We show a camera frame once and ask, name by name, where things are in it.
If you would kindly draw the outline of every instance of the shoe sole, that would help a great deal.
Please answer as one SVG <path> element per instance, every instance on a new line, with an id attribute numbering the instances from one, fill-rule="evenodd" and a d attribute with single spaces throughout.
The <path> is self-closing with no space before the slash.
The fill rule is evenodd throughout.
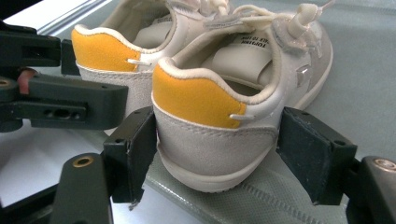
<path id="1" fill-rule="evenodd" d="M 192 189 L 210 193 L 223 192 L 241 183 L 257 168 L 272 147 L 265 149 L 255 161 L 235 173 L 229 175 L 198 175 L 172 162 L 163 152 L 163 149 L 157 146 L 163 165 L 174 178 Z"/>
<path id="2" fill-rule="evenodd" d="M 306 93 L 305 96 L 294 106 L 294 108 L 304 109 L 309 104 L 311 104 L 312 101 L 317 97 L 317 95 L 319 94 L 320 90 L 323 87 L 324 82 L 326 81 L 330 73 L 330 68 L 332 67 L 332 56 L 333 53 L 331 46 L 330 63 L 326 68 L 323 76 L 320 78 L 319 82 L 314 86 L 314 88 L 312 88 L 311 91 Z M 174 178 L 176 178 L 178 181 L 180 181 L 181 183 L 192 189 L 196 189 L 201 192 L 210 192 L 210 193 L 223 192 L 228 189 L 232 189 L 233 187 L 241 183 L 257 168 L 257 166 L 262 162 L 262 160 L 268 154 L 270 149 L 274 147 L 276 147 L 276 144 L 273 144 L 267 149 L 265 149 L 264 152 L 255 161 L 253 161 L 251 164 L 249 164 L 242 170 L 239 170 L 229 175 L 211 176 L 211 175 L 198 175 L 184 168 L 181 168 L 166 156 L 160 145 L 157 146 L 158 151 L 160 152 L 161 159 L 163 161 L 163 165 Z"/>

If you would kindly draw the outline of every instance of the shoe upper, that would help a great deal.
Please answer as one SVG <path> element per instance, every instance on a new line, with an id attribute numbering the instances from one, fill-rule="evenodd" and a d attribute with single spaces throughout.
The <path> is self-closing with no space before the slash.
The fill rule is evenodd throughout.
<path id="1" fill-rule="evenodd" d="M 310 5 L 296 14 L 239 7 L 159 60 L 152 100 L 167 163 L 224 176 L 263 159 L 276 146 L 284 106 L 306 107 L 329 73 L 332 45 L 318 12 Z"/>
<path id="2" fill-rule="evenodd" d="M 204 22 L 229 10 L 227 0 L 123 0 L 100 27 L 77 25 L 72 31 L 81 77 L 128 86 L 126 117 L 152 105 L 151 75 L 158 60 L 184 49 L 206 32 Z"/>
<path id="3" fill-rule="evenodd" d="M 77 25 L 72 41 L 78 65 L 114 72 L 152 70 L 161 57 L 175 55 L 202 34 L 203 22 L 217 15 L 213 10 L 204 16 L 183 2 L 124 0 L 101 27 Z"/>

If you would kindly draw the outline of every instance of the stitching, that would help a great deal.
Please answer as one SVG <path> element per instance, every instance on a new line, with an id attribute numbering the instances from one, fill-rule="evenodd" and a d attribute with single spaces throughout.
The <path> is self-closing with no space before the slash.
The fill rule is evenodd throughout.
<path id="1" fill-rule="evenodd" d="M 190 20 L 187 20 L 187 34 L 186 34 L 186 37 L 184 38 L 183 46 L 186 46 L 188 43 L 187 39 L 188 39 L 189 33 L 190 33 Z"/>
<path id="2" fill-rule="evenodd" d="M 117 80 L 139 80 L 139 79 L 151 79 L 151 74 L 85 74 L 84 77 L 90 79 L 117 79 Z"/>
<path id="3" fill-rule="evenodd" d="M 161 117 L 163 119 L 166 119 L 167 121 L 171 122 L 172 124 L 176 125 L 178 128 L 181 128 L 183 130 L 192 132 L 192 133 L 199 133 L 207 136 L 216 136 L 216 137 L 235 137 L 235 136 L 262 136 L 262 135 L 269 135 L 273 139 L 277 138 L 277 132 L 275 130 L 271 129 L 251 129 L 251 130 L 238 130 L 236 132 L 227 132 L 227 131 L 218 131 L 218 130 L 210 130 L 206 129 L 203 127 L 194 127 L 190 124 L 182 123 L 182 121 L 178 121 L 176 119 L 173 119 L 166 114 L 164 114 L 162 111 L 160 111 L 158 108 L 155 107 L 156 111 L 156 116 Z"/>
<path id="4" fill-rule="evenodd" d="M 274 208 L 287 213 L 289 216 L 294 217 L 303 223 L 310 223 L 310 224 L 323 224 L 323 221 L 320 221 L 314 217 L 311 217 L 310 215 L 306 214 L 305 212 L 299 210 L 298 208 L 295 208 L 293 206 L 288 205 L 287 203 L 279 200 L 277 197 L 274 195 L 271 195 L 269 193 L 266 193 L 264 191 L 261 191 L 251 185 L 249 185 L 246 182 L 243 182 L 241 184 L 241 188 L 247 191 L 247 193 L 252 194 L 254 197 L 257 199 L 270 204 Z"/>

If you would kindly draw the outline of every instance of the shoe tongue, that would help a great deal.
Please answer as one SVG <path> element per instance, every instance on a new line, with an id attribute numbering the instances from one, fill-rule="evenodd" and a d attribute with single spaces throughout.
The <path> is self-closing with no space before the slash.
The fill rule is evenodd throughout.
<path id="1" fill-rule="evenodd" d="M 254 88 L 264 87 L 272 70 L 272 51 L 265 32 L 239 35 L 213 58 L 212 70 L 230 79 Z"/>
<path id="2" fill-rule="evenodd" d="M 144 49 L 155 49 L 165 40 L 172 27 L 170 14 L 154 20 L 154 22 L 137 33 L 133 44 Z"/>

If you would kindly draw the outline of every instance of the white surface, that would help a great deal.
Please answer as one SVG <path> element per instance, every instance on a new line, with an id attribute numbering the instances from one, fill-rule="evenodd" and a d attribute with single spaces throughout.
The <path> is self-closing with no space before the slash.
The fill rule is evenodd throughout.
<path id="1" fill-rule="evenodd" d="M 39 29 L 73 8 L 88 1 L 89 0 L 43 0 L 5 19 L 5 22 L 12 25 L 28 26 Z"/>
<path id="2" fill-rule="evenodd" d="M 0 133 L 0 198 L 15 203 L 59 180 L 63 164 L 86 152 L 98 152 L 69 130 L 34 129 L 28 121 L 12 133 Z"/>
<path id="3" fill-rule="evenodd" d="M 144 185 L 143 188 L 143 199 L 134 210 L 129 211 L 128 204 L 125 203 L 112 204 L 115 224 L 201 223 L 148 185 Z"/>

